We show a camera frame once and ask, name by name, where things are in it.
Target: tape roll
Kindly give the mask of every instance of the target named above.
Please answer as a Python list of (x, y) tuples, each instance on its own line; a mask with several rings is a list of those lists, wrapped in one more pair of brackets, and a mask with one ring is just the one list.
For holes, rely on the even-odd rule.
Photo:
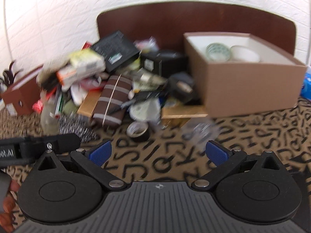
[(188, 103), (198, 99), (198, 95), (192, 83), (175, 77), (170, 77), (168, 79), (167, 91), (171, 96), (180, 100), (182, 103)]
[(150, 129), (147, 123), (133, 122), (126, 130), (126, 134), (136, 143), (145, 142), (150, 137)]

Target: carpet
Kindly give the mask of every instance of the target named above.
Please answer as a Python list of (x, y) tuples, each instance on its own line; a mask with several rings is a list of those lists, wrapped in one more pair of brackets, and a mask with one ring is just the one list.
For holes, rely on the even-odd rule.
[[(21, 135), (43, 135), (40, 116), (11, 117), (0, 113), (0, 138)], [(215, 168), (215, 165), (195, 146), (181, 137), (179, 127), (168, 128), (151, 136), (145, 143), (136, 144), (126, 136), (130, 121), (124, 121), (115, 131), (97, 129), (100, 140), (82, 146), (90, 148), (103, 139), (111, 139), (111, 158), (102, 166), (115, 176), (130, 182), (133, 180), (184, 180), (191, 183)], [(311, 103), (299, 98), (297, 106), (238, 117), (217, 118), (220, 127), (217, 142), (229, 149), (242, 149), (248, 154), (260, 155), (271, 149), (289, 171), (305, 173), (311, 194)], [(6, 171), (20, 184), (31, 166), (10, 166)], [(24, 216), (17, 206), (14, 210), (17, 226)]]

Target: white brick wall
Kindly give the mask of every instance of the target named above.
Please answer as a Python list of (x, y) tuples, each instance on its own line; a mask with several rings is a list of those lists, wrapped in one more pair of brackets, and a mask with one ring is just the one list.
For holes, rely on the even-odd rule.
[[(4, 0), (0, 0), (0, 8), (3, 8)], [(9, 67), (11, 63), (9, 46), (7, 44), (5, 26), (4, 26), (4, 14), (0, 9), (0, 72)]]
[[(46, 59), (80, 49), (85, 41), (98, 40), (96, 17), (100, 12), (154, 1), (172, 0), (6, 0), (7, 33), (13, 57), (18, 60), (19, 67), (30, 70)], [(199, 1), (245, 5), (291, 19), (297, 26), (295, 56), (306, 62), (310, 35), (309, 0)]]

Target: clear plastic bag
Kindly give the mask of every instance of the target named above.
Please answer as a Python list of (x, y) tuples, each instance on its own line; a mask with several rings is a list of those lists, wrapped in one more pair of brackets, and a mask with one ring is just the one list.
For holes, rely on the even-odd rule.
[(205, 151), (206, 143), (215, 140), (220, 134), (219, 127), (209, 117), (191, 118), (180, 130), (182, 139), (200, 151)]
[(136, 40), (134, 42), (134, 45), (136, 48), (144, 53), (150, 52), (150, 51), (158, 51), (159, 47), (156, 43), (156, 39), (154, 37), (151, 37), (149, 39), (145, 40)]

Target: white container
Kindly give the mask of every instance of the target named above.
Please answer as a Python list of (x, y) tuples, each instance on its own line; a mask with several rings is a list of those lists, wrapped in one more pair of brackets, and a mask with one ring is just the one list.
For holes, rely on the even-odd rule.
[(232, 61), (260, 62), (261, 60), (258, 53), (246, 46), (232, 46), (230, 51)]

